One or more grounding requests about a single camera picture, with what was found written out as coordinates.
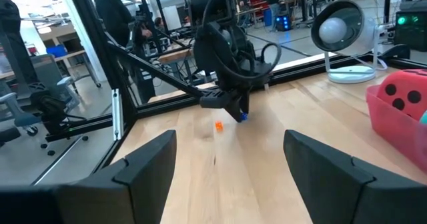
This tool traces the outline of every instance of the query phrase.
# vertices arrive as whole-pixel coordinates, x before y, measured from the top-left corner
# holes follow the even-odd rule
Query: blue bin
[[[48,47],[46,48],[47,54],[52,54],[55,58],[63,57],[67,54],[65,47],[62,45],[58,45],[56,47]]]
[[[264,11],[264,25],[269,27],[272,25],[272,10],[267,9]]]

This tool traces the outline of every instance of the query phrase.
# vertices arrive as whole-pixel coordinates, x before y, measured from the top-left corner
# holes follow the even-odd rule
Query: blue block
[[[242,113],[242,120],[243,121],[246,121],[246,120],[248,120],[248,114],[247,113]]]

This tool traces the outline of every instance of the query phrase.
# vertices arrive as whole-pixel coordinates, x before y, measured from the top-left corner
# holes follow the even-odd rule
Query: orange block
[[[224,128],[222,126],[222,122],[221,121],[216,121],[215,122],[215,128],[216,128],[217,131],[222,131],[222,129]]]

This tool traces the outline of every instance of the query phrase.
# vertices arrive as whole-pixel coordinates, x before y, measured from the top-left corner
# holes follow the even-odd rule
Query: backpack
[[[80,124],[86,118],[69,115],[65,112],[67,104],[50,95],[49,91],[39,91],[30,97],[31,104],[41,112],[41,120],[50,134],[58,133],[73,125]],[[72,117],[81,121],[70,121]]]

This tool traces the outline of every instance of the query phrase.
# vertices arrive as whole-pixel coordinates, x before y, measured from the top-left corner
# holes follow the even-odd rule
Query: workbench
[[[75,67],[72,67],[69,64],[69,60],[68,59],[71,58],[71,57],[76,57],[78,55],[82,55],[83,56],[83,60],[84,60],[83,63],[86,66],[86,69],[89,72],[89,74],[80,76],[80,74],[77,71],[74,71]],[[81,51],[76,51],[76,52],[73,52],[73,53],[69,53],[69,54],[66,54],[66,55],[64,55],[62,57],[56,57],[55,61],[58,63],[59,69],[63,72],[63,74],[65,74],[67,76],[70,76],[70,77],[73,77],[74,82],[73,82],[72,85],[73,85],[74,91],[76,93],[78,93],[78,91],[77,91],[77,87],[75,86],[75,82],[77,82],[77,81],[79,81],[79,80],[81,80],[83,78],[86,78],[86,77],[91,77],[91,79],[95,83],[96,87],[101,87],[101,84],[98,82],[98,80],[97,80],[97,78],[95,76],[95,71],[93,70],[91,62],[90,62],[89,58],[87,58],[85,50],[81,50]]]
[[[252,9],[249,9],[246,11],[239,11],[236,13],[236,15],[239,17],[239,16],[244,15],[244,14],[251,14],[252,18],[254,18],[254,28],[259,28],[259,27],[257,27],[257,23],[259,23],[258,19],[256,18],[256,12],[257,11],[262,11],[262,7],[252,8]]]
[[[427,176],[371,127],[366,88],[393,71],[352,85],[332,83],[325,73],[275,85],[251,94],[243,123],[199,105],[139,119],[113,162],[174,129],[175,174],[162,224],[312,223],[284,155],[286,129],[427,184]],[[216,131],[216,121],[223,131]]]
[[[193,43],[192,41],[193,39],[185,39],[185,40],[178,40],[180,42],[182,42],[184,45],[190,45]],[[174,49],[178,49],[181,46],[178,45],[177,43],[172,43],[166,51],[171,51]],[[188,59],[193,58],[193,47],[190,47],[189,49],[185,49],[185,50],[181,50],[181,51],[176,51],[173,53],[168,53],[165,55],[161,55],[158,59],[158,61],[162,64],[162,65],[169,65],[172,69],[173,72],[173,76],[178,78],[178,79],[182,79],[181,78],[181,67],[178,67],[178,63],[179,62],[183,62],[183,66],[185,67],[185,72],[187,73],[187,77],[189,79],[190,84],[194,84],[194,80],[192,77],[192,72],[191,72],[191,68],[188,64]]]

